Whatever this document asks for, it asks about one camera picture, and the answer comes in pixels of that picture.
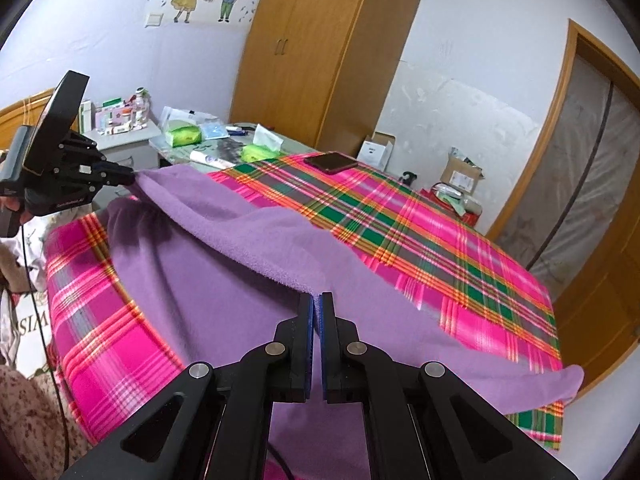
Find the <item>person's left forearm sleeve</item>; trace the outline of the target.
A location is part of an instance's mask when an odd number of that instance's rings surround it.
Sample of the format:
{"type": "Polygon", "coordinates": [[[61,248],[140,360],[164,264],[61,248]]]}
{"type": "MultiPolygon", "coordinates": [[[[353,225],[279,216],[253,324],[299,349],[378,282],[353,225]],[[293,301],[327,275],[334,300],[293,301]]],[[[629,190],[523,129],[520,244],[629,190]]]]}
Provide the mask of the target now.
{"type": "Polygon", "coordinates": [[[1,477],[57,479],[64,458],[77,462],[92,449],[69,408],[61,408],[47,373],[26,378],[1,367],[1,477]]]}

